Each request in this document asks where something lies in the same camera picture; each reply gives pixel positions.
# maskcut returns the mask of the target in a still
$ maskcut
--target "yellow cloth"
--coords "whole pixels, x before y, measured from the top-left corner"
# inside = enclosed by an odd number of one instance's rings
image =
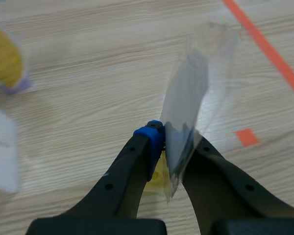
[[[21,52],[9,37],[0,31],[0,83],[14,88],[22,78]]]
[[[167,191],[170,191],[169,169],[167,167],[166,153],[162,152],[152,179],[146,184],[144,192],[166,195]]]

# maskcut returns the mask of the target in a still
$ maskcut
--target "clear plastic bag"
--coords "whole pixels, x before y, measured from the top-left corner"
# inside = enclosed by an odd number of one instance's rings
[[[172,73],[160,118],[166,130],[170,196],[174,195],[200,141],[194,139],[195,130],[205,134],[224,101],[230,100],[230,80],[235,79],[231,72],[238,45],[239,31],[209,22],[198,26],[186,40]]]

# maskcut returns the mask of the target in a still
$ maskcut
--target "orange tape line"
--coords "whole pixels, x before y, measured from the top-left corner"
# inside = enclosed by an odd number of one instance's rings
[[[252,36],[255,43],[259,46],[261,51],[273,63],[273,65],[283,75],[290,87],[294,90],[294,71],[284,61],[282,56],[274,49],[274,47],[267,41],[264,35],[253,24],[248,16],[240,9],[240,7],[233,0],[222,0],[223,3],[229,8],[236,19],[243,25],[243,27]]]
[[[251,129],[244,129],[241,131],[236,131],[234,133],[239,138],[239,140],[242,143],[242,146],[244,147],[248,147],[248,146],[259,143],[259,140],[257,139],[257,137],[255,136],[255,134],[253,133]]]

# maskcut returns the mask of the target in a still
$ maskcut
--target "light wood grain floor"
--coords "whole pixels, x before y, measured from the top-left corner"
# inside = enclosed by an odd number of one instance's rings
[[[241,0],[242,9],[294,69],[294,0]],[[240,27],[219,0],[19,0],[0,24],[21,39],[33,87],[0,96],[19,129],[20,192],[0,198],[0,235],[78,202],[137,128],[161,114],[185,35],[201,22]],[[205,136],[224,156],[294,206],[294,93],[242,32],[238,74]],[[209,109],[208,103],[203,107]],[[240,150],[224,136],[251,128]],[[199,234],[185,190],[167,205],[144,195],[139,217],[170,235]]]

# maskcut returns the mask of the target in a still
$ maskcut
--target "purple object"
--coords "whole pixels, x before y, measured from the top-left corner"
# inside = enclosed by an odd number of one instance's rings
[[[15,88],[8,88],[6,86],[1,86],[1,89],[7,94],[16,94],[22,92],[31,86],[31,82],[28,76],[25,76],[21,82]]]

